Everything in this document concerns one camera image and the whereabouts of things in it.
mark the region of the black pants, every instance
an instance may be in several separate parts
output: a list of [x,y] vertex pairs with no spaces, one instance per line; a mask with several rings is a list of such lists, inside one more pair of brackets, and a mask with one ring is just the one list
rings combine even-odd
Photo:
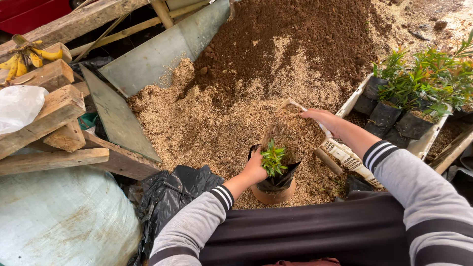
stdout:
[[333,257],[342,266],[408,266],[403,212],[389,193],[360,191],[345,202],[230,210],[199,260],[261,266]]

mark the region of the bunch of bananas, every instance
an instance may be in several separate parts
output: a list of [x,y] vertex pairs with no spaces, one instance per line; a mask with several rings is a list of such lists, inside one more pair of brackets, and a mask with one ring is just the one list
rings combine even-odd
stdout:
[[31,60],[33,66],[42,67],[42,58],[50,61],[62,58],[62,49],[59,49],[59,51],[55,53],[38,49],[37,46],[41,45],[43,41],[28,42],[19,34],[15,34],[12,40],[15,41],[17,47],[9,51],[9,53],[14,53],[14,55],[8,61],[0,64],[1,69],[9,70],[5,82],[10,82],[14,78],[28,73],[28,60]]

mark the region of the gray sweatshirt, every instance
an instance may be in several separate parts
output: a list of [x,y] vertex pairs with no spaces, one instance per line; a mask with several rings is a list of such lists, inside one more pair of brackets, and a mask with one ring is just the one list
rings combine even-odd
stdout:
[[[411,265],[473,265],[473,208],[450,183],[386,141],[368,149],[363,164],[405,208]],[[200,250],[233,203],[224,186],[196,198],[156,237],[149,265],[200,266]]]

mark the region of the person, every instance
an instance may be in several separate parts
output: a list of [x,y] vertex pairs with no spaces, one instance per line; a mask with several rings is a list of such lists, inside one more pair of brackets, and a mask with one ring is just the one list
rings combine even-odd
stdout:
[[[300,116],[321,122],[342,139],[404,207],[411,265],[473,265],[473,208],[441,175],[407,150],[327,111],[309,109]],[[261,158],[258,149],[239,175],[178,212],[156,237],[149,265],[201,265],[200,250],[225,221],[235,199],[267,178]]]

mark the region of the ground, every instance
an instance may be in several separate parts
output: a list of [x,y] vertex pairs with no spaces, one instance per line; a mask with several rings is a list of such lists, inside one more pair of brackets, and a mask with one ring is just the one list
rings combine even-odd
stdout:
[[[410,55],[430,45],[454,51],[472,28],[471,0],[242,0],[236,10],[195,63],[182,59],[169,88],[149,85],[129,101],[163,169],[208,164],[231,178],[286,98],[335,113],[372,71],[370,61],[399,45]],[[434,30],[434,20],[447,27]],[[331,202],[344,196],[347,174],[338,177],[309,156],[288,201],[267,206],[247,190],[234,208]]]

